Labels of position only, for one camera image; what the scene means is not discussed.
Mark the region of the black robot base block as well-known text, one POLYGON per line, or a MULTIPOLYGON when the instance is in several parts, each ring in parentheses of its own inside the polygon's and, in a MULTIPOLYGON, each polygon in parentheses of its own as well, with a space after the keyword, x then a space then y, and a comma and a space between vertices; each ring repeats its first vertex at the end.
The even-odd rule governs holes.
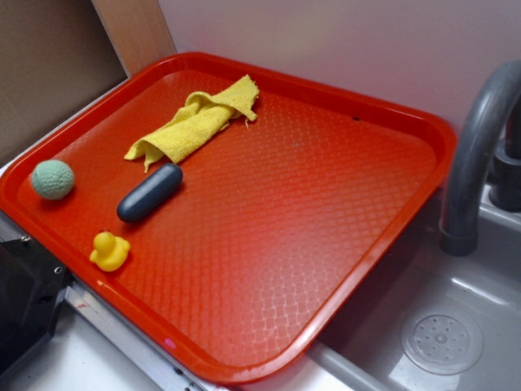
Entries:
POLYGON ((1 243, 1 378, 54 336, 68 268, 28 235, 1 243))

